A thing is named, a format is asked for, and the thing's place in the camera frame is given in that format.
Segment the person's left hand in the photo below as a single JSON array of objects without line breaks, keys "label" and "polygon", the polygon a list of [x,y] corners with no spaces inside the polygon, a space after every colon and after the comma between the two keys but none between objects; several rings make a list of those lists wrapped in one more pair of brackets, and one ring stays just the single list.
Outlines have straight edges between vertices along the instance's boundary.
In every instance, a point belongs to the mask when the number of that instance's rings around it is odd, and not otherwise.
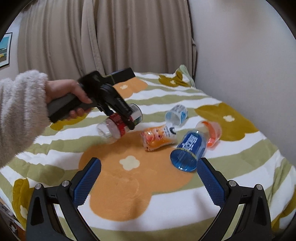
[{"label": "person's left hand", "polygon": [[45,102],[49,104],[54,99],[72,93],[77,96],[83,103],[90,104],[91,99],[86,95],[84,90],[80,87],[76,80],[62,79],[62,80],[47,80],[45,82]]}]

